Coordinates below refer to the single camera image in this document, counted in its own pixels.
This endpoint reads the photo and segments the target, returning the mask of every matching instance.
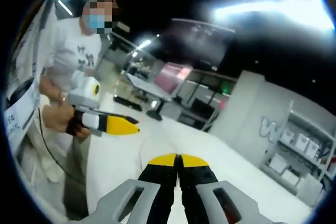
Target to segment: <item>person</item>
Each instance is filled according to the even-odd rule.
[[[49,150],[54,148],[56,152],[66,156],[73,139],[73,136],[66,133],[69,120],[74,114],[73,107],[66,100],[67,93],[78,86],[73,80],[80,78],[74,76],[93,75],[98,62],[101,40],[100,35],[93,31],[104,26],[104,22],[99,23],[97,19],[92,22],[92,16],[107,16],[112,9],[110,0],[91,0],[92,2],[97,3],[95,8],[90,3],[85,5],[80,8],[83,11],[79,17],[57,20],[47,33],[47,57],[39,82],[41,115],[28,134],[41,157],[46,176],[54,183],[60,181],[64,171],[56,164]],[[76,136],[82,138],[87,138],[89,134],[90,131],[84,127],[79,127],[76,131]]]

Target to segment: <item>shelving unit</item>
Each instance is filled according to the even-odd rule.
[[[288,158],[286,158],[288,165],[292,166],[292,168],[295,166],[297,172],[299,172],[300,174],[304,175],[307,171],[309,171],[309,173],[315,176],[315,178],[318,181],[322,181],[322,179],[324,178],[327,178],[328,180],[333,180],[332,174],[328,172],[328,166],[336,149],[336,137],[332,136],[332,134],[327,132],[325,129],[321,128],[318,124],[316,124],[313,121],[313,119],[305,117],[303,114],[293,110],[292,108],[293,108],[293,101],[290,103],[287,118],[285,118],[285,120],[283,121],[283,127],[281,132],[283,132],[287,127],[291,125],[293,126],[294,129],[297,129],[297,131],[293,131],[296,135],[299,133],[303,133],[304,135],[312,139],[312,141],[318,142],[321,148],[321,153],[324,153],[324,150],[328,150],[329,153],[327,162],[325,164],[321,164],[317,160],[321,156],[319,156],[318,158],[309,157],[305,152],[296,148],[296,146],[292,143],[292,141],[285,142],[284,140],[282,140],[281,134],[279,134],[278,140],[274,145],[272,145],[271,148],[273,149],[260,166],[260,170],[263,171],[265,174],[267,174],[269,177],[271,177],[273,180],[275,180],[286,190],[296,195],[298,193],[297,187],[289,183],[281,176],[280,173],[276,172],[275,170],[273,170],[271,167],[268,166],[268,161],[270,160],[271,155],[277,153],[279,151],[278,147],[281,147],[280,151],[284,152],[283,154],[285,154],[285,152],[291,152],[292,154],[295,154],[294,157],[297,155],[301,160],[303,159],[304,162],[307,162],[307,164],[309,164],[309,166],[303,169],[302,165],[298,166],[298,164],[300,163],[298,163],[297,159],[295,159],[292,154],[290,155],[293,158],[289,158],[289,156]]]

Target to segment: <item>white t-shirt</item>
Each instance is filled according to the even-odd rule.
[[[96,68],[101,48],[100,36],[83,35],[79,18],[67,18],[56,22],[51,39],[45,64],[46,76],[62,91],[68,92],[75,72]]]

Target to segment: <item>table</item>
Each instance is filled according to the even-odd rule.
[[[307,205],[223,140],[166,117],[158,122],[144,113],[114,103],[111,93],[104,95],[100,109],[134,117],[140,121],[140,132],[127,136],[92,136],[86,189],[89,213],[95,211],[101,197],[126,179],[137,179],[152,158],[167,153],[187,153],[206,160],[218,180],[230,182],[257,201],[260,213],[272,221],[301,224],[308,217],[310,208]],[[176,204],[180,201],[181,192],[176,188],[169,223],[187,223],[183,206]]]

